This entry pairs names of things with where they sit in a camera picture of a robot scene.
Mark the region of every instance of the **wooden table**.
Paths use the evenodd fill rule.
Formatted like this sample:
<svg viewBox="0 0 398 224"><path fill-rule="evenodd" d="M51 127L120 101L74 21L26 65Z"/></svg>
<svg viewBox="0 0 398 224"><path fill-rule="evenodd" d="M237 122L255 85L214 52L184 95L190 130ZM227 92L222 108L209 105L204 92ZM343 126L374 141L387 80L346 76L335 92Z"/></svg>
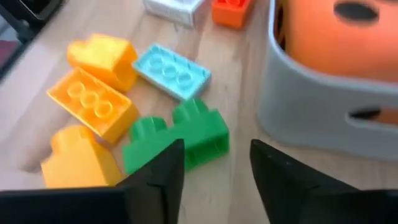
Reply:
<svg viewBox="0 0 398 224"><path fill-rule="evenodd" d="M242 31L215 25L210 12L202 26L190 30L147 15L138 0L69 0L0 86L0 189L44 187L40 161L51 153L50 138L78 123L45 91L70 70L67 45L94 32L127 38L139 54L156 42L213 72L201 97L226 120L231 149L227 156L186 174L180 223L267 223L249 161L253 138L355 187L398 187L396 163L284 147L259 128L255 114L266 62L267 14L268 2L257 0ZM142 115L163 116L170 124L176 100L143 80L127 95ZM113 149L120 165L125 144L127 138Z"/></svg>

